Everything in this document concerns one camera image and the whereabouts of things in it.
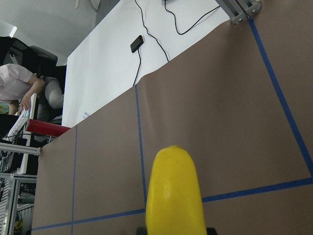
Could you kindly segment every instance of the red pipe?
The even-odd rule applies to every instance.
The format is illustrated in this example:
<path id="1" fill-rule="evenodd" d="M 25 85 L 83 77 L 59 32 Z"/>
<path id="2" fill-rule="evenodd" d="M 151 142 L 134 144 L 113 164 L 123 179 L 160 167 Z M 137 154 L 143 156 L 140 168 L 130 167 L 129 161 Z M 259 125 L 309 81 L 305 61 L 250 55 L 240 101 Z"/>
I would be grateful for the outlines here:
<path id="1" fill-rule="evenodd" d="M 30 119 L 26 126 L 27 126 L 26 131 L 54 137 L 59 137 L 60 135 L 64 134 L 66 131 L 70 129 L 69 127 L 66 126 L 60 126 L 33 119 Z"/>

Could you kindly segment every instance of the black cable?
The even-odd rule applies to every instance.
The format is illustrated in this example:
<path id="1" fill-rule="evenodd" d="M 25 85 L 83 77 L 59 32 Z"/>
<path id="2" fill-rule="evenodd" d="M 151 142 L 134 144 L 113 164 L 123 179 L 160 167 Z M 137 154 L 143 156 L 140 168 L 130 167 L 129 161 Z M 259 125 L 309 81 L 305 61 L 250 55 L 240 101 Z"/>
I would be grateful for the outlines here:
<path id="1" fill-rule="evenodd" d="M 140 69 L 140 66 L 141 66 L 141 56 L 140 56 L 140 53 L 139 53 L 139 48 L 138 48 L 138 55 L 139 55 L 139 60 L 140 60 L 140 62 L 139 62 L 139 66 L 138 66 L 138 70 L 137 70 L 137 74 L 136 74 L 136 77 L 135 77 L 135 81 L 134 81 L 133 86 L 134 86 L 135 83 L 136 83 L 137 76 L 138 76 L 138 73 L 139 73 L 139 69 Z"/>
<path id="2" fill-rule="evenodd" d="M 185 33 L 187 33 L 190 29 L 192 29 L 203 17 L 205 17 L 207 14 L 210 14 L 212 11 L 215 11 L 217 10 L 218 8 L 220 8 L 220 6 L 217 6 L 215 7 L 213 10 L 210 10 L 209 12 L 205 13 L 203 16 L 201 16 L 200 19 L 198 19 L 189 29 L 187 29 L 187 31 L 183 32 L 183 33 L 180 33 L 177 29 L 177 22 L 176 22 L 176 16 L 173 12 L 171 12 L 170 10 L 168 10 L 166 8 L 166 0 L 164 1 L 164 8 L 167 12 L 171 13 L 173 16 L 174 16 L 174 20 L 175 20 L 175 28 L 176 28 L 176 32 L 179 34 L 179 35 L 184 35 Z"/>
<path id="3" fill-rule="evenodd" d="M 167 54 L 166 54 L 165 50 L 163 49 L 163 47 L 161 46 L 161 44 L 158 42 L 158 40 L 156 39 L 156 37 L 153 36 L 153 35 L 151 35 L 151 34 L 149 33 L 149 31 L 148 31 L 148 28 L 145 26 L 145 23 L 144 23 L 144 21 L 143 21 L 143 13 L 142 13 L 141 7 L 138 5 L 138 3 L 137 3 L 136 0 L 135 0 L 135 3 L 136 3 L 136 5 L 140 8 L 142 24 L 143 24 L 143 26 L 145 27 L 145 29 L 147 30 L 147 34 L 148 34 L 149 36 L 153 37 L 153 38 L 156 40 L 157 44 L 160 46 L 160 48 L 161 48 L 162 51 L 164 52 L 164 54 L 165 54 L 165 56 L 166 56 L 167 62 L 169 62 L 169 59 L 168 59 L 168 57 L 167 57 Z"/>

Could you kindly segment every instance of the white table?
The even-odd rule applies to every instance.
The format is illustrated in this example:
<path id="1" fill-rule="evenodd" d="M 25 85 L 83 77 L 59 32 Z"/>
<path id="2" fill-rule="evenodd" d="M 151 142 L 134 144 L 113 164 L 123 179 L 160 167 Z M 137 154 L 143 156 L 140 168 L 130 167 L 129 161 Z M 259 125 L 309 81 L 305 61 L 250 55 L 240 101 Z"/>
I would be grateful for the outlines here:
<path id="1" fill-rule="evenodd" d="M 180 36 L 175 31 L 173 16 L 164 9 L 164 1 L 137 2 L 143 9 L 149 32 L 159 39 L 170 60 L 229 19 L 219 8 Z M 216 6 L 214 0 L 167 3 L 168 9 L 177 16 L 180 31 L 187 30 Z M 84 112 L 93 114 L 133 85 L 139 57 L 137 51 L 131 52 L 130 44 L 138 35 L 143 36 L 144 44 L 140 48 L 142 64 L 137 81 L 166 64 L 163 51 L 142 26 L 141 13 L 135 2 L 121 0 L 68 57 L 63 126 L 73 127 L 83 120 Z"/>

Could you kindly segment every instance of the yellow banana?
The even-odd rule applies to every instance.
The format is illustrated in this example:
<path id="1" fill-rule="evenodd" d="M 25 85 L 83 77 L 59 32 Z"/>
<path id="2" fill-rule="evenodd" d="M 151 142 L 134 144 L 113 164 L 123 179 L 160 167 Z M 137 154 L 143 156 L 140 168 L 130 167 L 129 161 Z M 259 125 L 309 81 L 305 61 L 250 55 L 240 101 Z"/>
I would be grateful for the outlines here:
<path id="1" fill-rule="evenodd" d="M 195 164 L 178 146 L 156 155 L 146 225 L 148 235 L 207 235 Z"/>

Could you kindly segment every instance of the blue tape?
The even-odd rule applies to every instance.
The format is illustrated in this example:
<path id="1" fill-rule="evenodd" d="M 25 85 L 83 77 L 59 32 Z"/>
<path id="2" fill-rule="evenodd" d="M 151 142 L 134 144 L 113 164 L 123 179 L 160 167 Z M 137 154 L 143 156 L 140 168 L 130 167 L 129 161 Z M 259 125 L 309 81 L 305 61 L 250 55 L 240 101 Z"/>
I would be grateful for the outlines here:
<path id="1" fill-rule="evenodd" d="M 145 207 L 147 204 L 147 186 L 146 186 L 146 176 L 145 176 L 145 164 L 143 159 L 143 149 L 142 149 L 142 135 L 141 135 L 141 124 L 140 124 L 140 109 L 139 109 L 139 98 L 138 98 L 138 88 L 135 85 L 136 93 L 136 105 L 137 105 L 137 119 L 138 119 L 138 132 L 139 132 L 139 146 L 140 146 L 140 159 L 141 159 L 141 174 L 142 174 L 142 184 L 143 184 L 143 197 Z"/>
<path id="2" fill-rule="evenodd" d="M 75 151 L 74 151 L 74 176 L 73 176 L 73 198 L 72 198 L 72 222 L 74 221 L 74 207 L 75 207 L 75 179 L 76 179 L 76 157 L 77 157 L 77 135 L 78 127 L 75 126 Z M 73 225 L 71 226 L 71 235 L 73 235 Z"/>
<path id="3" fill-rule="evenodd" d="M 47 226 L 32 228 L 31 231 L 38 231 L 38 230 L 44 230 L 44 229 L 53 229 L 53 228 L 64 227 L 64 226 L 68 226 L 68 225 L 72 225 L 72 224 L 73 224 L 73 222 L 47 225 Z"/>
<path id="4" fill-rule="evenodd" d="M 145 211 L 146 211 L 145 209 L 139 209 L 139 210 L 134 210 L 134 211 L 109 214 L 109 215 L 90 218 L 90 219 L 77 220 L 77 221 L 74 221 L 73 224 L 82 224 L 82 223 L 94 222 L 94 221 L 98 221 L 98 220 L 112 219 L 112 218 L 124 217 L 124 216 L 129 216 L 129 215 L 134 215 L 134 214 L 142 214 Z"/>
<path id="5" fill-rule="evenodd" d="M 33 228 L 32 231 L 52 229 L 52 228 L 58 228 L 58 227 L 63 227 L 63 226 L 69 226 L 69 225 L 71 225 L 73 228 L 73 225 L 75 225 L 75 224 L 83 224 L 83 223 L 94 222 L 94 221 L 99 221 L 99 220 L 112 219 L 112 218 L 124 217 L 124 216 L 129 216 L 129 215 L 135 215 L 135 214 L 142 214 L 144 212 L 146 212 L 145 209 L 139 209 L 139 210 L 134 210 L 134 211 L 109 214 L 109 215 L 90 218 L 90 219 L 82 219 L 82 220 L 77 220 L 77 221 L 72 221 L 72 222 L 67 222 L 67 223 L 37 227 L 37 228 Z"/>
<path id="6" fill-rule="evenodd" d="M 266 69 L 268 70 L 268 74 L 270 76 L 270 79 L 272 81 L 272 84 L 275 88 L 275 91 L 276 91 L 276 94 L 278 96 L 278 99 L 280 101 L 280 104 L 284 110 L 284 113 L 286 115 L 286 118 L 288 120 L 288 123 L 290 125 L 290 128 L 292 129 L 292 132 L 293 132 L 293 135 L 298 143 L 298 146 L 301 150 L 301 153 L 302 153 L 302 156 L 307 164 L 307 167 L 309 169 L 309 172 L 311 174 L 311 177 L 313 177 L 313 161 L 312 161 L 312 158 L 310 157 L 310 154 L 308 152 L 308 149 L 302 139 L 302 136 L 301 136 L 301 133 L 297 127 L 297 124 L 292 116 L 292 113 L 290 111 L 290 108 L 288 106 L 288 103 L 285 99 L 285 96 L 284 96 L 284 93 L 282 91 L 282 89 L 280 88 L 279 86 L 279 82 L 277 80 L 277 77 L 275 75 L 275 72 L 274 72 L 274 69 L 269 61 L 269 58 L 268 58 L 268 55 L 265 51 L 265 48 L 263 46 L 263 43 L 262 43 L 262 40 L 261 40 L 261 37 L 259 35 L 259 32 L 256 28 L 256 25 L 253 21 L 253 19 L 250 19 L 249 21 L 249 24 L 250 24 L 250 27 L 251 27 L 251 30 L 252 30 L 252 33 L 254 35 L 254 38 L 255 38 L 255 41 L 258 45 L 258 48 L 260 50 L 260 53 L 261 53 L 261 56 L 263 58 L 263 61 L 264 61 L 264 64 L 266 66 Z"/>
<path id="7" fill-rule="evenodd" d="M 311 184 L 313 184 L 313 179 L 308 178 L 308 179 L 303 179 L 303 180 L 286 182 L 282 184 L 276 184 L 276 185 L 265 186 L 265 187 L 260 187 L 260 188 L 252 188 L 252 189 L 247 189 L 247 190 L 242 190 L 242 191 L 237 191 L 237 192 L 230 192 L 230 193 L 224 193 L 224 194 L 219 194 L 215 196 L 209 196 L 209 197 L 203 198 L 202 202 L 213 202 L 213 201 L 219 201 L 219 200 L 224 200 L 224 199 L 229 199 L 229 198 L 242 197 L 242 196 L 254 195 L 254 194 L 265 193 L 265 192 L 272 192 L 272 191 L 294 188 L 294 187 L 299 187 L 299 186 L 311 185 Z"/>

